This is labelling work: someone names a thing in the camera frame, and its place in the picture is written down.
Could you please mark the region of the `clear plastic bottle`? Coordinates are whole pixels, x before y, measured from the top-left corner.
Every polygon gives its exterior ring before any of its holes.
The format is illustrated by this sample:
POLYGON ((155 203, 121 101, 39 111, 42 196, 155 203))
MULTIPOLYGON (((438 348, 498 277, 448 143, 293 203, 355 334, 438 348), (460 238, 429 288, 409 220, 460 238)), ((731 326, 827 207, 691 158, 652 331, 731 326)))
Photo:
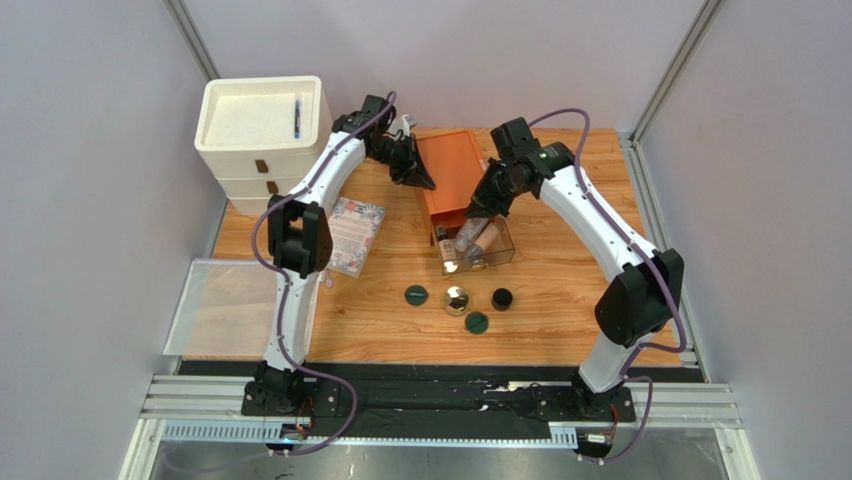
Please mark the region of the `clear plastic bottle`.
POLYGON ((488 218, 468 218, 453 240, 454 248, 459 252, 467 251, 489 223, 488 218))

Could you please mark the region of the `beige foundation tube grey cap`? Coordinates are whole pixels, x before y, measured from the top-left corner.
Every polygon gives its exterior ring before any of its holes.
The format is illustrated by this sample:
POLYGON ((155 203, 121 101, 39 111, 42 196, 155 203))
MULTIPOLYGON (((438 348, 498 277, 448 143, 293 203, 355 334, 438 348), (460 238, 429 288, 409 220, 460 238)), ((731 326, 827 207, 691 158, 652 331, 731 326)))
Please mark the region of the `beige foundation tube grey cap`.
POLYGON ((496 222, 488 226, 474 240, 473 244, 465 251, 464 257, 473 259, 480 257, 501 237, 501 229, 496 222))

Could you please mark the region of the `clear orange drawer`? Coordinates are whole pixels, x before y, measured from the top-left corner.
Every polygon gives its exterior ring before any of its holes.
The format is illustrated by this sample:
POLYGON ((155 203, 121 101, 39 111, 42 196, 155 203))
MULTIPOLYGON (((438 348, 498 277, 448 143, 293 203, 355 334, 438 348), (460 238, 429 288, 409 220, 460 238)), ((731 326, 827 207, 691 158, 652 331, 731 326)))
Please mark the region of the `clear orange drawer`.
POLYGON ((430 241, 443 276, 481 271, 513 260, 515 245, 502 216, 433 216, 430 226, 430 241))

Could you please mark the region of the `orange drawer box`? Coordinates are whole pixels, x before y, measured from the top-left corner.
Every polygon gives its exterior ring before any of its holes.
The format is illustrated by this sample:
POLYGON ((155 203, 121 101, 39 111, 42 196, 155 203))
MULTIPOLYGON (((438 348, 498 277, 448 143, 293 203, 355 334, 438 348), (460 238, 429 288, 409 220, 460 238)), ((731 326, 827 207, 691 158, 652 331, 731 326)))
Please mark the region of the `orange drawer box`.
POLYGON ((434 190, 415 190, 427 241, 434 246, 436 226, 456 233, 465 223, 465 211, 484 173, 482 150, 472 129, 418 136, 417 148, 435 184, 434 190))

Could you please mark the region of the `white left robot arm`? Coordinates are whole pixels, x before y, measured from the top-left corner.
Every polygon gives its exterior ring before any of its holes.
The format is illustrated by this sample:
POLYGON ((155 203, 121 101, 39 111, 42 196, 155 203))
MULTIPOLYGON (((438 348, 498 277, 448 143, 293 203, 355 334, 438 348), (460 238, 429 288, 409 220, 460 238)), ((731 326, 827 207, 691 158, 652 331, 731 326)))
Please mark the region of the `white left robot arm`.
POLYGON ((436 185, 415 137, 396 113, 396 94, 369 95, 362 107, 332 124, 329 141, 306 177, 289 193, 274 194, 252 231, 267 229, 267 254, 252 248, 276 278, 275 318, 253 380, 244 389, 245 416, 290 416, 307 406, 305 367, 322 273, 333 253, 328 216, 342 186, 366 159, 387 167, 396 185, 433 190, 436 185))

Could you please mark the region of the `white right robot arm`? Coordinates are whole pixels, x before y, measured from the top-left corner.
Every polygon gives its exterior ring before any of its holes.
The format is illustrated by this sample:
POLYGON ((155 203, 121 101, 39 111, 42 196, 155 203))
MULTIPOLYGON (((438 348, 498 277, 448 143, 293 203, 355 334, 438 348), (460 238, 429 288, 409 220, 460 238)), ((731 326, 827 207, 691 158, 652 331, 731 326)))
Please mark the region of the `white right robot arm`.
POLYGON ((639 353, 659 349, 653 336, 680 325, 685 263, 637 233, 599 194, 581 165, 580 149, 542 144, 522 117, 490 133, 498 156, 490 159, 466 209, 469 218, 507 216, 526 193, 556 212, 592 253, 609 285, 594 308, 600 329, 591 353, 571 379, 568 404, 594 418, 614 402, 639 353))

